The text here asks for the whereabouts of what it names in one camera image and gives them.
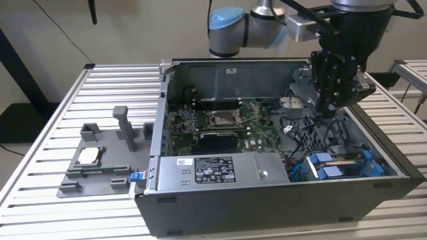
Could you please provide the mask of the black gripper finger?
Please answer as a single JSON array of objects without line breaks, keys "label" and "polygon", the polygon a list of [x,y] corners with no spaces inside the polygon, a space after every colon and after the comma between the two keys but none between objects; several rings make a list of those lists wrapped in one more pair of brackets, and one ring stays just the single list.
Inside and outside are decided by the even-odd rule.
[{"label": "black gripper finger", "polygon": [[336,61],[328,52],[311,53],[312,81],[317,91],[315,111],[323,119],[331,119],[335,111],[329,109],[336,80]]},{"label": "black gripper finger", "polygon": [[351,80],[337,83],[337,94],[333,95],[333,106],[348,107],[367,98],[375,91],[376,85],[361,71],[357,71]]}]

